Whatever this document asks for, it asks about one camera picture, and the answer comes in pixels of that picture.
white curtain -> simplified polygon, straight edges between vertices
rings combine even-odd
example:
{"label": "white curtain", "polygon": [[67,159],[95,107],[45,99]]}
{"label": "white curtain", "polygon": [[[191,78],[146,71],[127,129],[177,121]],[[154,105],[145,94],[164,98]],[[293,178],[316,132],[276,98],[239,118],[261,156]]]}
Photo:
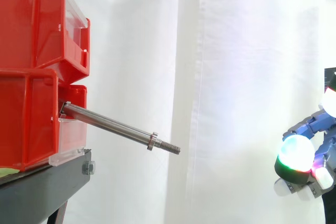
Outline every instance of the white curtain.
{"label": "white curtain", "polygon": [[282,134],[323,94],[323,5],[180,0],[172,140],[189,154],[170,159],[166,223],[325,223],[321,198],[273,190]]}
{"label": "white curtain", "polygon": [[88,108],[182,148],[88,127],[97,172],[64,223],[324,223],[273,191],[281,136],[323,93],[324,0],[75,0],[91,19]]}

threaded rod end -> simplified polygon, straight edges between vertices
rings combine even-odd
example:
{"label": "threaded rod end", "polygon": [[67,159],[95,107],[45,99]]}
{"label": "threaded rod end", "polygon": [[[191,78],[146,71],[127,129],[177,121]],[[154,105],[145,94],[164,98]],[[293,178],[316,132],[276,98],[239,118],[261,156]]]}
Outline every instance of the threaded rod end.
{"label": "threaded rod end", "polygon": [[168,151],[168,152],[171,152],[171,153],[174,153],[176,155],[178,155],[181,151],[181,149],[175,145],[172,145],[170,143],[167,143],[167,142],[164,142],[162,141],[160,147],[160,149],[163,149],[165,151]]}

metal rod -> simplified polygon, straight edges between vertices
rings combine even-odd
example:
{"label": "metal rod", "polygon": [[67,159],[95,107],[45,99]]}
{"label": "metal rod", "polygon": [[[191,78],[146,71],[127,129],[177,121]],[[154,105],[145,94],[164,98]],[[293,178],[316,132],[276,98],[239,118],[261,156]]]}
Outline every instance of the metal rod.
{"label": "metal rod", "polygon": [[64,103],[63,107],[61,108],[61,113],[72,116],[79,121],[86,122],[103,130],[126,137],[140,144],[146,145],[147,149],[150,151],[155,146],[177,155],[180,153],[179,147],[158,139],[158,134],[155,132],[151,134],[136,129],[127,124],[115,121],[113,119],[107,118],[106,116],[73,105],[70,102]]}

stacked storage bin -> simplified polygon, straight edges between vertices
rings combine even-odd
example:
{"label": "stacked storage bin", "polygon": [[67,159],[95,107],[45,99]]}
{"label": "stacked storage bin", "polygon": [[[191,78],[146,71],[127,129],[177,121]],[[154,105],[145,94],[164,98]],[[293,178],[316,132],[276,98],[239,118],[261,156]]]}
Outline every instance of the stacked storage bin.
{"label": "stacked storage bin", "polygon": [[60,118],[62,101],[86,108],[90,21],[74,0],[0,0],[0,168],[24,171],[83,155],[86,124]]}

green light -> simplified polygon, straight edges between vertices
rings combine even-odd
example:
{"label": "green light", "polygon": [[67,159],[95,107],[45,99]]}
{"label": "green light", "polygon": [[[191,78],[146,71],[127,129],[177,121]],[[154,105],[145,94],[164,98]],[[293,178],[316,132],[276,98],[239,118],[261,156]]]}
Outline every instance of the green light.
{"label": "green light", "polygon": [[292,135],[282,144],[279,160],[293,170],[307,172],[314,162],[315,149],[311,141],[301,135]]}

